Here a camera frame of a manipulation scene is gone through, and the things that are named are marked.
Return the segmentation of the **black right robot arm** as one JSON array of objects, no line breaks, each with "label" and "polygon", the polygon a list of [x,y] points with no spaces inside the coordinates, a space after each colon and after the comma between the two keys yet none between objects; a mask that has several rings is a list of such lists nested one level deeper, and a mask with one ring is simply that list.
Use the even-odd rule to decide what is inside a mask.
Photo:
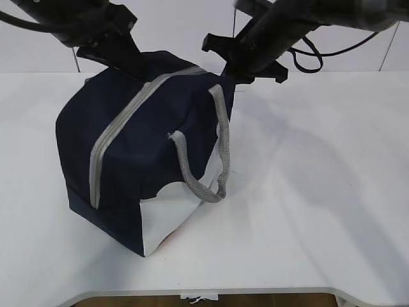
[{"label": "black right robot arm", "polygon": [[408,21],[408,1],[237,1],[235,9],[251,20],[235,37],[207,34],[202,50],[224,59],[223,75],[238,84],[251,84],[257,78],[283,83],[288,69],[277,60],[285,52],[295,57],[299,50],[294,45],[300,40],[310,47],[309,55],[322,62],[325,55],[307,38],[321,26],[362,29],[376,36]]}]

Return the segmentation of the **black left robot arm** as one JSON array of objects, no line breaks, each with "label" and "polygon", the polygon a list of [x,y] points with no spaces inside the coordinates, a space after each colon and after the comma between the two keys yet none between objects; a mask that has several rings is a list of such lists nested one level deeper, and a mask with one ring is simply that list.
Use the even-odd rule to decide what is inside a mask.
[{"label": "black left robot arm", "polygon": [[14,1],[35,21],[1,12],[9,25],[50,33],[63,45],[76,47],[77,56],[116,68],[135,79],[148,79],[148,61],[137,48],[131,30],[137,17],[123,4],[110,1]]}]

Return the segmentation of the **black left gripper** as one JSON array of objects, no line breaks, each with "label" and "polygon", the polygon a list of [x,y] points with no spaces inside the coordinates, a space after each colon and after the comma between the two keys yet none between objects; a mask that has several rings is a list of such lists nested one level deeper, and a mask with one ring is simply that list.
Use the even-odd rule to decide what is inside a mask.
[{"label": "black left gripper", "polygon": [[148,61],[130,34],[137,17],[123,4],[110,1],[54,1],[56,24],[73,27],[54,36],[67,47],[79,47],[76,55],[121,70],[147,81]]}]

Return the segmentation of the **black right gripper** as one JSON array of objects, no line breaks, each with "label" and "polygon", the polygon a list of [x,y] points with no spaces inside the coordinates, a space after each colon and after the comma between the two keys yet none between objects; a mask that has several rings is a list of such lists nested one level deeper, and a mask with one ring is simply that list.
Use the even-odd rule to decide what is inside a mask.
[{"label": "black right gripper", "polygon": [[244,93],[256,78],[274,79],[281,84],[288,78],[288,69],[276,60],[267,60],[259,72],[250,72],[249,63],[258,59],[255,49],[246,42],[247,33],[255,26],[251,19],[235,37],[218,36],[208,33],[202,44],[202,50],[212,51],[225,62],[221,76],[232,93]]}]

